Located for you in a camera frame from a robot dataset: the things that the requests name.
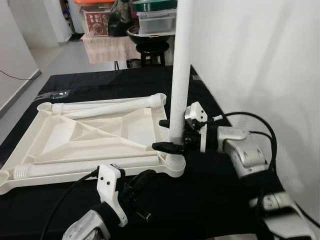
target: white vertical pole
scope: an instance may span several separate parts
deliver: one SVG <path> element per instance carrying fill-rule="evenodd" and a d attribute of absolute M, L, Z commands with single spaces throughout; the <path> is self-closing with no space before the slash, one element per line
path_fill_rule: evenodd
<path fill-rule="evenodd" d="M 177 5 L 169 131 L 170 141 L 175 144 L 182 144 L 185 127 L 191 66 L 192 3 L 193 0 L 178 0 Z M 169 154 L 166 164 L 178 171 L 184 169 L 186 163 L 183 156 Z"/>

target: red box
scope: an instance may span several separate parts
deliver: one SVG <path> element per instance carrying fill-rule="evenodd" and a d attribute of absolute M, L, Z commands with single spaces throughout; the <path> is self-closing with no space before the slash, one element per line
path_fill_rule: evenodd
<path fill-rule="evenodd" d="M 84 12 L 86 24 L 90 37 L 108 36 L 108 22 L 110 12 L 87 11 Z"/>

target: stool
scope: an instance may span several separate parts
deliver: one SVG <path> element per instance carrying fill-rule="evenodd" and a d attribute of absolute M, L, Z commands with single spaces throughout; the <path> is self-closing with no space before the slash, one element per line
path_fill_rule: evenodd
<path fill-rule="evenodd" d="M 151 63 L 148 65 L 165 66 L 165 51 L 167 51 L 169 47 L 169 44 L 164 41 L 138 44 L 136 46 L 136 50 L 141 53 L 141 67 L 145 67 L 147 65 L 147 57 L 150 57 Z M 160 57 L 160 64 L 153 64 L 153 62 L 157 62 L 158 56 Z"/>

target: green lid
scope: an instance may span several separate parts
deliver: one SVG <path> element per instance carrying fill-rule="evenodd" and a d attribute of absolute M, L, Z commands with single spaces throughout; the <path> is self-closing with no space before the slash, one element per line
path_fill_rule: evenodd
<path fill-rule="evenodd" d="M 177 0 L 139 0 L 133 3 L 135 12 L 153 12 L 177 7 Z"/>

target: gray floor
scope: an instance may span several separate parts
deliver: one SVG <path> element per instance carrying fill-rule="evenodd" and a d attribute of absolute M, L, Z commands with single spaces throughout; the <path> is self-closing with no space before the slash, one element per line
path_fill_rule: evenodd
<path fill-rule="evenodd" d="M 50 76 L 114 70 L 113 62 L 91 64 L 85 47 L 80 41 L 69 42 L 60 47 L 31 49 L 30 51 L 42 71 L 42 75 L 30 85 L 5 115 L 0 118 L 0 144 L 6 139 Z M 119 62 L 119 68 L 126 69 L 126 62 Z"/>

